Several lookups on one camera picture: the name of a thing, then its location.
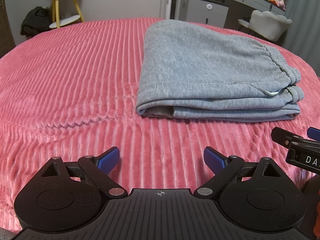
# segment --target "curtain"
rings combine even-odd
[[[288,0],[292,20],[283,47],[303,58],[320,76],[320,0]]]

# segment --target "white round tabletop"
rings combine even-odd
[[[68,17],[68,18],[65,18],[65,19],[61,19],[60,20],[60,27],[68,25],[68,24],[70,24],[72,22],[75,22],[75,21],[77,21],[79,19],[80,19],[80,15],[73,15],[71,17]],[[54,22],[49,26],[50,29],[55,29],[56,27],[57,27],[57,22]]]

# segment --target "silver screw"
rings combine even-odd
[[[109,194],[113,195],[113,196],[120,196],[123,193],[124,193],[124,190],[119,187],[115,187],[115,188],[112,188],[111,190],[109,190]]]
[[[197,190],[197,192],[202,196],[208,196],[213,193],[212,189],[207,187],[201,187],[200,189]]]

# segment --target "wooden door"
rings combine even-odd
[[[4,0],[0,0],[0,58],[15,47]]]

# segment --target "folded clothing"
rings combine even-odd
[[[263,122],[293,119],[300,72],[274,47],[163,20],[145,34],[136,103],[154,117]]]

